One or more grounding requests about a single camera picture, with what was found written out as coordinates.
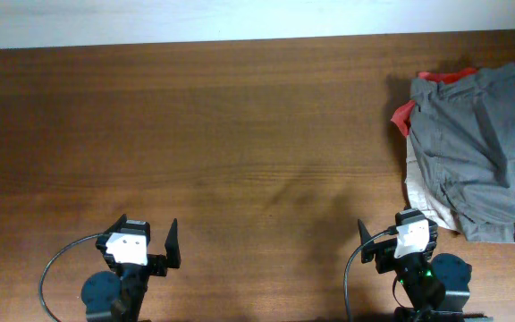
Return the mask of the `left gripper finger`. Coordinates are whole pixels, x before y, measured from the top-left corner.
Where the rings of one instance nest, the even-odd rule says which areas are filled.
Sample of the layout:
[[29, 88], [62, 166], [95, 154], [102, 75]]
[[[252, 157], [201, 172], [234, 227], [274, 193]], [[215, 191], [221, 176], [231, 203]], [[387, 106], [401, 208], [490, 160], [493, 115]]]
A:
[[112, 224], [109, 228], [107, 228], [106, 230], [104, 230], [104, 234], [109, 234], [109, 233], [117, 233], [120, 231], [121, 227], [126, 223], [127, 221], [127, 216], [125, 214], [122, 214], [116, 221], [114, 224]]
[[181, 266], [181, 253], [178, 241], [178, 221], [175, 218], [165, 240], [166, 266], [178, 269]]

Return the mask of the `grey-green shorts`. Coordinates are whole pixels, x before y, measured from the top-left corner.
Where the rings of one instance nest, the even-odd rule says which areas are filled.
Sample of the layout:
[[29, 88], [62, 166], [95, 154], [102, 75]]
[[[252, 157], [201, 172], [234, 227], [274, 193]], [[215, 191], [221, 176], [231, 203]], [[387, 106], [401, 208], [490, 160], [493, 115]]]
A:
[[515, 243], [515, 63], [416, 78], [409, 139], [427, 189], [470, 242]]

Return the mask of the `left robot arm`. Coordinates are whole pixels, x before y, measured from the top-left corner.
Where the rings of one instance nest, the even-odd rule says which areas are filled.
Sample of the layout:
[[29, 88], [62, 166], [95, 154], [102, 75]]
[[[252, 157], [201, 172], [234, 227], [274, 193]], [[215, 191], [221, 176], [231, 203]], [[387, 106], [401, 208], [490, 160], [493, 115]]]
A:
[[95, 273], [81, 288], [86, 320], [137, 322], [148, 281], [167, 276], [181, 266], [178, 222], [174, 220], [165, 240], [164, 254], [150, 254], [150, 224], [121, 216], [103, 231], [95, 243], [108, 269]]

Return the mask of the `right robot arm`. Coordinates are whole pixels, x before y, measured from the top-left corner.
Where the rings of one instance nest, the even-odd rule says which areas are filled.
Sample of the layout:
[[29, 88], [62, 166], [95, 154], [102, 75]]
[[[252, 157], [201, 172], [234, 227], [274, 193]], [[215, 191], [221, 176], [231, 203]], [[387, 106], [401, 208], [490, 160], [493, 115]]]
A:
[[372, 235], [358, 221], [363, 264], [374, 262], [378, 274], [393, 272], [393, 286], [409, 298], [399, 305], [395, 321], [462, 321], [470, 297], [471, 265], [443, 253], [434, 256], [438, 225], [415, 208], [395, 215], [395, 224]]

